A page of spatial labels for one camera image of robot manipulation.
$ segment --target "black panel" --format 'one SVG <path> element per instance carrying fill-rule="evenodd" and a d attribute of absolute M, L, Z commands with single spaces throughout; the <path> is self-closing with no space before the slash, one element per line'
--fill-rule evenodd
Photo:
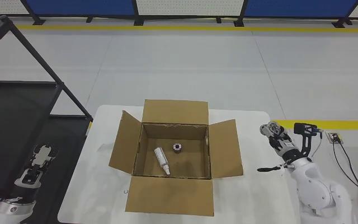
<path fill-rule="evenodd" d="M 45 124 L 37 143 L 49 142 L 58 149 L 57 157 L 42 176 L 33 214 L 22 223 L 56 223 L 68 183 L 72 177 L 84 144 L 90 121 L 85 116 L 51 116 Z"/>
<path fill-rule="evenodd" d="M 35 143 L 37 135 L 35 139 L 31 135 L 41 128 L 39 123 L 48 116 L 57 91 L 55 82 L 0 82 L 1 194 L 19 174 L 24 156 L 33 150 L 28 144 Z"/>

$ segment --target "yellow tape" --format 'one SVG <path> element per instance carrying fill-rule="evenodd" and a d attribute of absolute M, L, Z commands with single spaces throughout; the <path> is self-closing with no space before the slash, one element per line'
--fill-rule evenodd
<path fill-rule="evenodd" d="M 234 26 L 74 26 L 74 25 L 17 25 L 23 30 L 176 30 L 176 31 L 257 31 L 257 32 L 358 32 L 358 29 L 303 27 L 234 27 Z"/>
<path fill-rule="evenodd" d="M 358 130 L 358 120 L 276 120 L 285 128 L 293 129 L 294 123 L 315 124 L 321 129 Z"/>

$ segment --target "electrical socket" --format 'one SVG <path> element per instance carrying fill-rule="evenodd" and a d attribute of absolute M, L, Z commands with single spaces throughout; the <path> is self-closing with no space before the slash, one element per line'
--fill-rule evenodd
<path fill-rule="evenodd" d="M 333 135 L 334 135 L 334 134 L 337 134 L 337 135 L 338 135 L 338 138 L 340 138 L 340 140 L 341 140 L 341 144 L 343 144 L 343 139 L 342 139 L 342 137 L 340 136 L 340 134 L 339 134 L 338 132 L 326 132 L 326 136 L 327 136 L 327 138 L 328 138 L 330 144 L 333 144 L 333 142 L 334 142 L 335 144 L 339 144 L 339 142 L 333 140 Z"/>

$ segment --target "white table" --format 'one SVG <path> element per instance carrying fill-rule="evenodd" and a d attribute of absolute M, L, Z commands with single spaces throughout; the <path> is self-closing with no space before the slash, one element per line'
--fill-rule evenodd
<path fill-rule="evenodd" d="M 142 118 L 143 107 L 98 108 L 58 214 L 67 223 L 294 223 L 295 214 L 281 172 L 259 173 L 282 160 L 259 131 L 270 121 L 260 111 L 210 110 L 209 122 L 236 119 L 244 176 L 215 179 L 214 217 L 124 212 L 131 176 L 108 166 L 122 110 Z"/>

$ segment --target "box flap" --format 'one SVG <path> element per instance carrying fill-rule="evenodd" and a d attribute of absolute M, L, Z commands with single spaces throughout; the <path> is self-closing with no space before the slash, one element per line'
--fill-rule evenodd
<path fill-rule="evenodd" d="M 214 216 L 213 182 L 132 176 L 125 210 Z"/>
<path fill-rule="evenodd" d="M 145 100 L 142 122 L 208 125 L 208 103 L 186 100 Z"/>
<path fill-rule="evenodd" d="M 109 166 L 132 174 L 142 123 L 123 110 Z"/>
<path fill-rule="evenodd" d="M 209 126 L 209 151 L 212 178 L 243 175 L 235 120 Z"/>

